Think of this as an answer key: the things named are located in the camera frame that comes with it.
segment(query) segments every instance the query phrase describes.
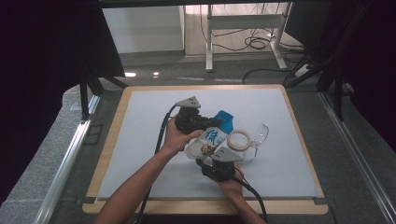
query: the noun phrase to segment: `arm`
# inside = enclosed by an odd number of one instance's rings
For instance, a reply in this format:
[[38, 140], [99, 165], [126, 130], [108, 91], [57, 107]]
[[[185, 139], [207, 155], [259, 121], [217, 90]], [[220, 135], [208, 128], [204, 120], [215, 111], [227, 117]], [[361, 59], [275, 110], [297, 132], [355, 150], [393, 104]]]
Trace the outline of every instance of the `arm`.
[[186, 135], [177, 129], [175, 120], [170, 119], [161, 150], [111, 195], [94, 223], [125, 223], [143, 201], [163, 167], [201, 133], [195, 131]]
[[[235, 176], [242, 179], [242, 175], [239, 172], [235, 172]], [[233, 180], [226, 180], [222, 182], [217, 182], [223, 191], [224, 195], [233, 204], [233, 207], [241, 216], [244, 223], [263, 223], [265, 221], [248, 205], [242, 194], [242, 186]]]

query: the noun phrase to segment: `forearm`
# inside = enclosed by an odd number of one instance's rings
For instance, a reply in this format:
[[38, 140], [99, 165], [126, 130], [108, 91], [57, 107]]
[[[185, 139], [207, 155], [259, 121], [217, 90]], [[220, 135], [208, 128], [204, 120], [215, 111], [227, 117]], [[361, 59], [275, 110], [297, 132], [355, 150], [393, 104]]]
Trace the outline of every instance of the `forearm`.
[[147, 161], [107, 200], [95, 223], [125, 223], [173, 156], [169, 151], [160, 150]]
[[239, 216], [244, 220], [245, 224], [257, 224], [263, 223], [265, 221], [248, 205], [247, 201], [242, 195], [237, 195], [229, 198], [233, 207], [238, 211]]

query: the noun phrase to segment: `gray carpet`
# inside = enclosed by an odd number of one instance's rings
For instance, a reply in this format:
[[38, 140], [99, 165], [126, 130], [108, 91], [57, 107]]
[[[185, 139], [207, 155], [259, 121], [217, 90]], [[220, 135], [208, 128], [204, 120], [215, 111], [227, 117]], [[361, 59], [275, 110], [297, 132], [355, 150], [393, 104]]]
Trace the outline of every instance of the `gray carpet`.
[[[125, 70], [136, 77], [120, 78], [132, 86], [146, 85], [241, 85], [246, 72], [257, 68], [277, 69], [271, 54], [261, 56], [215, 58], [213, 73], [205, 71], [202, 58], [183, 59], [177, 63], [160, 58], [141, 64], [128, 63]], [[293, 60], [299, 57], [290, 55]], [[154, 77], [153, 72], [160, 72]], [[288, 73], [258, 71], [246, 84], [279, 84]], [[386, 223], [372, 193], [367, 188], [340, 134], [335, 129], [324, 104], [315, 91], [318, 77], [288, 89], [288, 96], [303, 133], [310, 157], [331, 211], [324, 216], [270, 215], [270, 223]], [[56, 205], [50, 223], [91, 223], [93, 215], [81, 210], [106, 134], [115, 114], [122, 90], [102, 80], [106, 88], [92, 120], [73, 170]], [[64, 152], [78, 126], [80, 111], [71, 110], [79, 102], [78, 87], [64, 95], [64, 108], [49, 132], [35, 159], [0, 210], [0, 223], [32, 223], [50, 187]], [[343, 113], [368, 163], [389, 196], [396, 202], [396, 156], [373, 128], [359, 115], [347, 98]], [[227, 217], [147, 217], [146, 223], [220, 223]]]

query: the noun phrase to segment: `white board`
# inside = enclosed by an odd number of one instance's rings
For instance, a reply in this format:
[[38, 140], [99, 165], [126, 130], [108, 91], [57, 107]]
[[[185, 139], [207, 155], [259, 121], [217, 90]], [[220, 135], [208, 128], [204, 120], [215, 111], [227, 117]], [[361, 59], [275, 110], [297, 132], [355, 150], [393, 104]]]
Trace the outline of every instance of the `white board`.
[[[264, 144], [252, 159], [240, 163], [249, 184], [265, 198], [318, 197], [300, 139], [281, 89], [134, 91], [113, 156], [100, 187], [105, 199], [153, 156], [163, 117], [178, 101], [196, 96], [200, 115], [214, 117], [220, 110], [233, 115], [235, 129], [253, 135], [260, 123], [269, 127]], [[246, 197], [253, 194], [244, 189]], [[218, 185], [203, 176], [194, 160], [180, 152], [166, 165], [150, 198], [223, 198]]]

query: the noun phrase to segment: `human hand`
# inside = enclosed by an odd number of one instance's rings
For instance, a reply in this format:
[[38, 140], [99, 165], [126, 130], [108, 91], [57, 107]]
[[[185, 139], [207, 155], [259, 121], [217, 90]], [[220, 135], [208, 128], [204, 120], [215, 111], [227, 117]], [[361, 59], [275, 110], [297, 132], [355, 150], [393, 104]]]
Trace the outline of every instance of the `human hand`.
[[184, 134], [176, 127], [175, 119], [169, 119], [166, 124], [165, 141], [162, 150], [168, 150], [176, 155], [184, 149], [191, 139], [198, 137], [202, 133], [202, 130], [197, 130], [190, 134]]
[[[235, 171], [235, 177], [242, 179], [243, 177], [243, 172], [241, 170], [241, 168], [239, 167], [238, 163], [234, 163], [234, 166], [236, 169]], [[240, 185], [239, 183], [235, 182], [234, 180], [226, 180], [226, 181], [215, 181], [216, 183], [219, 184], [221, 190], [223, 191], [224, 195], [228, 198], [228, 199], [235, 199], [236, 197], [243, 197], [242, 194], [242, 185]]]

